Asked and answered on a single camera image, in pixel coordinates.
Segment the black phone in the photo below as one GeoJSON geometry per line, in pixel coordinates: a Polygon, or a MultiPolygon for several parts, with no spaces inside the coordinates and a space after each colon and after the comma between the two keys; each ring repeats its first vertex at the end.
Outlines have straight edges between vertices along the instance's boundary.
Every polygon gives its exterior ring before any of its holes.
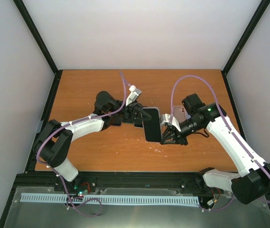
{"type": "Polygon", "coordinates": [[[150,120],[143,121],[145,139],[148,142],[159,143],[162,140],[160,110],[157,107],[144,107],[143,110],[151,116],[150,120]]]}

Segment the pink phone case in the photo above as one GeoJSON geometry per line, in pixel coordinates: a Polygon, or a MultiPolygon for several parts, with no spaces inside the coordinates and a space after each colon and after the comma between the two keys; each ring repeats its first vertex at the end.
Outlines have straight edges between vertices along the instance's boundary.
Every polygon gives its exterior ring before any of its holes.
{"type": "Polygon", "coordinates": [[[173,115],[180,123],[191,117],[182,105],[173,106],[173,115]]]}

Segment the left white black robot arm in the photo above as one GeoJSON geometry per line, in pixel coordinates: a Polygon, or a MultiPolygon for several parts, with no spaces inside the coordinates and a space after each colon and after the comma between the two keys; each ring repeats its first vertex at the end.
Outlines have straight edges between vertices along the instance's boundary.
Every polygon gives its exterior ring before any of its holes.
{"type": "Polygon", "coordinates": [[[37,158],[54,169],[65,179],[65,186],[77,191],[82,185],[78,169],[69,161],[67,154],[71,143],[91,133],[101,132],[111,125],[121,123],[143,126],[143,121],[150,121],[151,115],[136,100],[130,104],[112,97],[107,91],[96,96],[94,112],[88,117],[71,122],[49,121],[33,144],[37,158]]]}

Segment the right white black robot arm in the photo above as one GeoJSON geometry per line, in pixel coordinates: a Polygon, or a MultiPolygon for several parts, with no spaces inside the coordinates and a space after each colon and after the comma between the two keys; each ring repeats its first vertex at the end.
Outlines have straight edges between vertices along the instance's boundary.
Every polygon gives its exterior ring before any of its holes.
{"type": "Polygon", "coordinates": [[[179,122],[172,114],[163,114],[165,126],[161,144],[187,145],[187,137],[205,132],[221,144],[236,166],[237,172],[206,168],[198,173],[196,183],[200,191],[218,188],[231,192],[242,204],[270,193],[270,163],[260,157],[237,132],[226,112],[217,103],[206,105],[197,94],[182,101],[189,118],[179,122]]]}

